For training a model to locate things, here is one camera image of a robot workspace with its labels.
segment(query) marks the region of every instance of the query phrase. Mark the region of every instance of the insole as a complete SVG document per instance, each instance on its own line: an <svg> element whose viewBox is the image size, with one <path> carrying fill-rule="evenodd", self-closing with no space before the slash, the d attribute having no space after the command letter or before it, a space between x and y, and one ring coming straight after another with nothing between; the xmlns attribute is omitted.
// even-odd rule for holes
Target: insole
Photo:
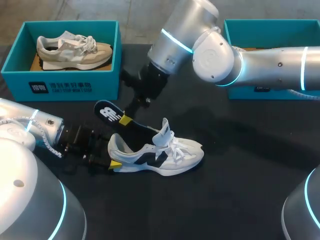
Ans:
<svg viewBox="0 0 320 240"><path fill-rule="evenodd" d="M154 144L152 138L158 132L132 120L112 102L98 101L94 106L94 113L106 125L115 130L132 151L139 151L145 144Z"/></svg>
<svg viewBox="0 0 320 240"><path fill-rule="evenodd" d="M58 50L58 47L57 46L48 46L45 48L45 50L47 51L55 51L55 50Z"/></svg>

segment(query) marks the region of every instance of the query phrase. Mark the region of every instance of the black n logo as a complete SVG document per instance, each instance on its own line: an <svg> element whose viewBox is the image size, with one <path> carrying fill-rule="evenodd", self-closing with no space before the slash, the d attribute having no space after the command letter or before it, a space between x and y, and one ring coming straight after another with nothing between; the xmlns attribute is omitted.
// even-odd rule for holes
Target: black n logo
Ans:
<svg viewBox="0 0 320 240"><path fill-rule="evenodd" d="M146 163L149 166L160 168L167 158L168 155L164 151L160 154L160 156L158 156L157 160L156 153L146 152L137 161L135 161L135 164L142 165Z"/></svg>

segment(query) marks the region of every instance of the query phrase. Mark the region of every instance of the shoe tongue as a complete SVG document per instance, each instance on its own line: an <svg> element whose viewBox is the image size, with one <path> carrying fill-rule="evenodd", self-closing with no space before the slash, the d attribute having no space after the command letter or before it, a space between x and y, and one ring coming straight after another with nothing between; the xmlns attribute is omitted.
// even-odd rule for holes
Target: shoe tongue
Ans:
<svg viewBox="0 0 320 240"><path fill-rule="evenodd" d="M79 46L79 42L75 40L70 40L66 38L59 38L58 40L58 48L60 48L64 43L69 43L74 46Z"/></svg>
<svg viewBox="0 0 320 240"><path fill-rule="evenodd" d="M168 119L164 118L162 121L162 128L158 134L154 135L152 141L158 147L166 147L171 139L171 131Z"/></svg>

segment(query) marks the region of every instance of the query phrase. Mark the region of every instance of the shoe sole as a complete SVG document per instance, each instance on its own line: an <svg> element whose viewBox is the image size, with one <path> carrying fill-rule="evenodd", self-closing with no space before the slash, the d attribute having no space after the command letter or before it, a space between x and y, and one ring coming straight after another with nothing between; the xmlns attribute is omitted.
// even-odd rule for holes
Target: shoe sole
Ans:
<svg viewBox="0 0 320 240"><path fill-rule="evenodd" d="M43 61L42 69L47 70L62 70L68 68L76 68L79 70L93 70L99 66L106 63L110 58L103 59L102 61L92 63L92 64L79 64L75 62L65 62L65 61Z"/></svg>
<svg viewBox="0 0 320 240"><path fill-rule="evenodd" d="M156 172L162 176L165 176L165 177L182 174L182 173L194 168L195 166L197 166L201 162L201 160L200 160L193 165L190 165L186 168L182 168L182 169L178 169L178 170L165 170L165 169L159 169L157 167L149 166L149 165L137 165L134 163L123 163L123 162L116 160L116 159L114 161L116 161L118 163L122 163L122 167L113 169L113 171L116 173L135 173L135 172L139 172L139 171L143 171L143 170L150 170L150 171L154 171L154 172Z"/></svg>

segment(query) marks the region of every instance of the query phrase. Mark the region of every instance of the concrete floor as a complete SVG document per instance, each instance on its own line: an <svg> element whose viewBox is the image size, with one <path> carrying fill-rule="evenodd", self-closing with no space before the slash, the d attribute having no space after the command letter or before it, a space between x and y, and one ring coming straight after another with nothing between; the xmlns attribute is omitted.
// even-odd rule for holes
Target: concrete floor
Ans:
<svg viewBox="0 0 320 240"><path fill-rule="evenodd" d="M318 0L210 0L224 19L317 19ZM118 20L123 43L152 43L178 0L0 0L0 46L24 21Z"/></svg>

